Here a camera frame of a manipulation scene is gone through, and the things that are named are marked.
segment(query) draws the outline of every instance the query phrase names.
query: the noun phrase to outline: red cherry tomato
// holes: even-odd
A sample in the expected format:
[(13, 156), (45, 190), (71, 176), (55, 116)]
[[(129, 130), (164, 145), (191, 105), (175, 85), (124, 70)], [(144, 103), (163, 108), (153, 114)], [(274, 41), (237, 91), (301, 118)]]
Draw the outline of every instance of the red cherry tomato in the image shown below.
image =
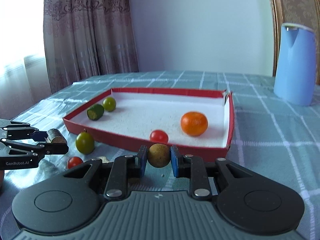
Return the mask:
[(162, 130), (154, 130), (150, 134), (150, 141), (156, 143), (168, 143), (169, 137), (168, 135)]
[(67, 168), (71, 169), (79, 164), (83, 163), (83, 160), (79, 157), (72, 157), (68, 160)]

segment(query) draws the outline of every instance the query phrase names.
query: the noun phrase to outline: cucumber piece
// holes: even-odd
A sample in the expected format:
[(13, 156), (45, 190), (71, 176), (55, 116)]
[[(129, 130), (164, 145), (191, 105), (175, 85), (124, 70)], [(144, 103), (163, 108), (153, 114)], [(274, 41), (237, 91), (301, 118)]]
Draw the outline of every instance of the cucumber piece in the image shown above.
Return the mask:
[(100, 104), (90, 106), (87, 110), (87, 116), (92, 121), (97, 121), (103, 116), (104, 107)]

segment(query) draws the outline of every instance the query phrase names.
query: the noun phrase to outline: mandarin orange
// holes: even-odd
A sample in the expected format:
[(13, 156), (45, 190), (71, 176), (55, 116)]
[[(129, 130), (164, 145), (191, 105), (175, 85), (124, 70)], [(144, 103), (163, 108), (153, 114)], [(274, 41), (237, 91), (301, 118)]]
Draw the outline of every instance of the mandarin orange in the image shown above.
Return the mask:
[(200, 136), (208, 128), (208, 120), (199, 112), (185, 113), (180, 120), (182, 131), (189, 136)]

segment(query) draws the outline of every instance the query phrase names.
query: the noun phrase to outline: small debris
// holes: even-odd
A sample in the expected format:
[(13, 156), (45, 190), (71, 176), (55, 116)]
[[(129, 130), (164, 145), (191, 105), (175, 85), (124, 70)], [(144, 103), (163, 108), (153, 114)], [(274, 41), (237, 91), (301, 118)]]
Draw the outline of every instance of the small debris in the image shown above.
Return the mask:
[(102, 160), (102, 163), (109, 163), (110, 162), (105, 156), (101, 156), (98, 158), (100, 158)]

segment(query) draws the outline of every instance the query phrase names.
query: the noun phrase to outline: brown round fruit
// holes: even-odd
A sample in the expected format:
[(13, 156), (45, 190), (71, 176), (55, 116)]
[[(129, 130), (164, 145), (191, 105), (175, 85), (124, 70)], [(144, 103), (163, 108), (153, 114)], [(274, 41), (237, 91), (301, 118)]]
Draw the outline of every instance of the brown round fruit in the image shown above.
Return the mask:
[(147, 153), (148, 162), (155, 168), (163, 168), (170, 162), (169, 147), (156, 143), (150, 147)]

